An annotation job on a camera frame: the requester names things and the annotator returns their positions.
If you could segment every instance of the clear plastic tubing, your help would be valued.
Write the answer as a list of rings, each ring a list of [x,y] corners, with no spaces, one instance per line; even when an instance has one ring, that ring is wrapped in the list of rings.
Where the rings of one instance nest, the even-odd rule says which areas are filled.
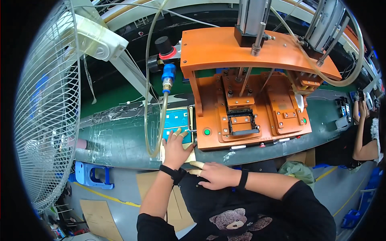
[[[315,70],[316,74],[319,75],[324,81],[326,81],[327,83],[329,83],[330,85],[333,85],[333,86],[344,87],[344,86],[348,86],[349,84],[351,84],[358,77],[358,75],[359,75],[359,73],[360,73],[360,71],[362,69],[362,66],[363,66],[363,57],[364,57],[363,35],[362,35],[362,32],[361,32],[361,29],[359,28],[357,20],[355,19],[353,14],[348,10],[348,8],[346,8],[346,11],[349,14],[352,22],[354,23],[355,31],[357,32],[357,36],[358,36],[358,41],[359,41],[359,57],[358,57],[358,63],[355,66],[355,69],[352,72],[352,74],[349,77],[347,77],[347,79],[342,80],[342,81],[332,80],[332,79],[326,77],[324,74],[322,74],[322,72],[320,72],[320,70],[318,69],[316,64],[310,59],[310,57],[307,55],[307,53],[298,44],[298,39],[295,37],[294,33],[292,32],[292,30],[290,29],[288,24],[283,20],[283,18],[276,12],[276,10],[273,7],[271,7],[271,10],[278,17],[278,19],[281,21],[281,23],[286,27],[288,32],[292,35],[296,45],[301,50],[303,55],[306,57],[306,60],[308,61],[310,66]]]
[[[164,93],[164,99],[162,103],[162,111],[161,113],[161,121],[159,123],[159,131],[158,131],[158,137],[157,137],[157,143],[154,148],[154,151],[152,152],[150,149],[150,144],[149,144],[149,137],[147,134],[147,106],[148,106],[148,96],[149,96],[149,91],[150,91],[150,85],[149,85],[149,66],[147,65],[147,61],[149,60],[149,48],[150,48],[150,42],[151,42],[151,35],[153,34],[154,26],[156,24],[156,21],[158,19],[159,14],[161,13],[163,7],[169,0],[164,0],[162,5],[159,7],[156,15],[154,16],[154,19],[151,23],[150,29],[149,29],[149,34],[147,36],[147,42],[146,42],[146,56],[145,56],[145,63],[146,63],[146,96],[145,96],[145,142],[146,142],[146,150],[147,153],[150,155],[150,157],[156,157],[159,148],[161,146],[162,142],[162,133],[164,132],[164,126],[165,126],[165,116],[166,116],[166,109],[168,108],[168,93]]]

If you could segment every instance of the smartphone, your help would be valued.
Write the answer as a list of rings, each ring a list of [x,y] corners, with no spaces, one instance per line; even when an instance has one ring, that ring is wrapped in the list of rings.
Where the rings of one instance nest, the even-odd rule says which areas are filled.
[[[359,90],[358,90],[358,95],[359,95],[359,100],[360,100],[360,101],[364,101],[363,90],[359,89]]]

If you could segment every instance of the woman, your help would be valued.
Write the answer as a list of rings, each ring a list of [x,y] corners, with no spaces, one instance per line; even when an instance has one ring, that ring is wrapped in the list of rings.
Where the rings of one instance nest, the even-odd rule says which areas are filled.
[[[164,140],[165,161],[139,210],[138,241],[177,240],[174,227],[164,220],[173,185],[179,185],[197,223],[180,240],[335,241],[334,218],[311,188],[294,177],[236,170],[215,162],[190,162],[200,169],[189,171],[195,175],[178,177],[177,170],[182,170],[193,149],[191,145],[184,150],[185,133],[180,131]]]
[[[356,106],[361,113],[360,117],[356,114]],[[379,163],[382,160],[378,118],[368,113],[365,101],[354,103],[353,117],[357,125],[350,126],[338,139],[315,148],[316,164],[344,165],[353,169],[365,161],[374,160]]]

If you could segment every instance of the teddy bear print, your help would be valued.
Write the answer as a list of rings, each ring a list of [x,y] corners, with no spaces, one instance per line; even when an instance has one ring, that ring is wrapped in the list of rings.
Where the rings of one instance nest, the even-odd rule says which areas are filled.
[[[221,214],[215,215],[209,219],[210,222],[214,223],[219,230],[229,230],[229,229],[238,229],[242,227],[247,222],[247,217],[245,216],[245,209],[238,208],[235,210],[228,210]],[[272,222],[272,218],[264,217],[259,219],[256,223],[251,225],[248,223],[250,231],[257,231],[263,229]],[[210,235],[207,237],[207,240],[213,240],[218,236]],[[246,232],[238,236],[228,236],[228,241],[250,241],[252,239],[252,233]]]

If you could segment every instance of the hand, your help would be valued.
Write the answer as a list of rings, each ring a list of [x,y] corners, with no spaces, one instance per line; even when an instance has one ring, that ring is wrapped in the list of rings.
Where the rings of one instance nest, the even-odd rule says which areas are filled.
[[[172,170],[178,170],[182,164],[188,159],[190,153],[196,146],[191,144],[186,149],[182,147],[182,139],[188,134],[186,131],[181,133],[181,128],[178,128],[176,132],[170,131],[168,141],[162,139],[165,147],[165,161],[164,166],[171,168]]]
[[[209,182],[199,182],[204,188],[219,190],[226,187],[236,187],[240,183],[241,170],[236,170],[216,162],[189,162],[202,170],[190,170],[190,174],[207,179]]]
[[[367,116],[367,105],[365,101],[360,101],[358,103],[359,112],[361,113],[361,116],[359,118],[359,122],[364,122]]]

